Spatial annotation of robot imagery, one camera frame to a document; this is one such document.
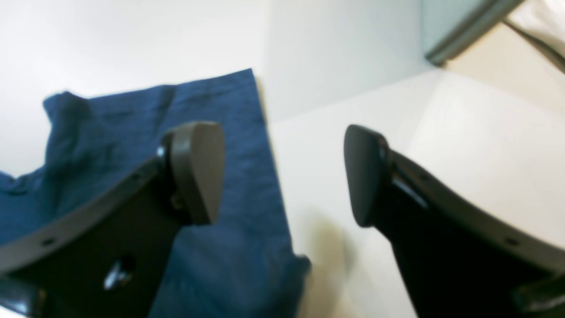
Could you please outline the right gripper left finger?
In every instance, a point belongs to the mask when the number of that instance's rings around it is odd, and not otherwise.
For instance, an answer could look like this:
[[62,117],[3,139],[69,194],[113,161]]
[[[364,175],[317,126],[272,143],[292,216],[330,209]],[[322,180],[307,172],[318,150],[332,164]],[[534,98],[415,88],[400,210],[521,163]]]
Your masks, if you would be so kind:
[[23,318],[145,318],[184,226],[218,218],[222,125],[193,121],[108,191],[1,247],[2,310]]

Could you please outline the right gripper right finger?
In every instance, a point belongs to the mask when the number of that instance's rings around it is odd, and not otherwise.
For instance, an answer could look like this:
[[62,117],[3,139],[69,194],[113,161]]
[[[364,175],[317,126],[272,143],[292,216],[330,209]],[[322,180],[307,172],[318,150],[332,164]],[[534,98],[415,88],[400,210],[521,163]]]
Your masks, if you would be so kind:
[[420,318],[562,318],[565,252],[489,215],[349,125],[344,161],[357,224],[392,246]]

